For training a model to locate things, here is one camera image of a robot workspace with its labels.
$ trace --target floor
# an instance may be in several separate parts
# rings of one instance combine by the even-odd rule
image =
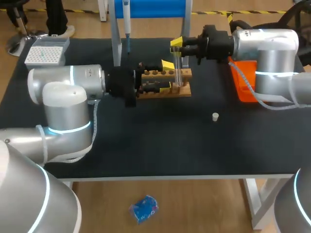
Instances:
[[[97,11],[96,0],[63,0],[67,9]],[[287,10],[291,0],[193,0],[194,11],[212,10]],[[25,8],[45,8],[42,0],[32,0]],[[46,30],[46,13],[27,13],[29,29]],[[109,23],[101,23],[98,15],[67,13],[69,24],[76,27],[78,38],[109,38]],[[277,21],[280,14],[234,15],[251,25]],[[120,20],[120,31],[123,24]],[[215,24],[218,30],[229,30],[226,17],[193,15],[191,35],[201,33],[205,24]],[[133,19],[132,37],[177,37],[181,19]],[[0,12],[0,100],[14,71],[16,57],[6,54],[5,42],[14,35],[6,13]],[[128,181],[85,182],[75,185],[80,199],[83,220],[81,233],[252,233],[243,184],[239,180],[195,181]],[[145,195],[158,201],[159,211],[147,222],[137,225],[128,208]],[[275,233],[271,223],[263,233]]]

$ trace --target orange container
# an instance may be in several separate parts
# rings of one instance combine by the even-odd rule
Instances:
[[[231,57],[229,61],[234,63],[246,76],[247,80],[251,84],[252,88],[255,89],[255,72],[257,63],[254,61],[244,61],[244,62],[234,62]],[[232,77],[234,80],[235,88],[237,89],[238,96],[242,102],[257,102],[253,94],[248,89],[246,83],[244,82],[242,76],[235,70],[235,68],[230,67],[232,72]]]

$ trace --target black tablecloth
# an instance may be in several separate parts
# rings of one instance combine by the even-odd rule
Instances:
[[[169,39],[133,39],[130,59],[170,60]],[[24,51],[0,105],[0,128],[46,125],[27,92]],[[66,65],[113,66],[110,39],[72,39]],[[302,66],[297,61],[297,71]],[[47,164],[58,178],[294,173],[311,163],[311,110],[268,111],[240,103],[227,64],[190,58],[192,97],[138,100],[125,108],[105,97],[92,150],[74,164]],[[212,113],[219,113],[213,122]]]

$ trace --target blue board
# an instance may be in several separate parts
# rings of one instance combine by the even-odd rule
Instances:
[[[131,18],[185,17],[186,0],[130,0]],[[123,18],[122,0],[115,0],[116,18]]]

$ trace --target test tube rack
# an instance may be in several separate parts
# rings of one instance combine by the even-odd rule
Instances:
[[[148,92],[140,94],[138,99],[155,99],[155,98],[178,98],[178,97],[190,97],[191,90],[189,80],[192,79],[192,71],[190,68],[181,69],[181,74],[183,78],[183,85],[181,87],[176,86],[175,81],[175,71],[156,71],[150,70],[146,71],[141,76],[142,82],[171,82],[171,87],[166,88],[160,93]]]

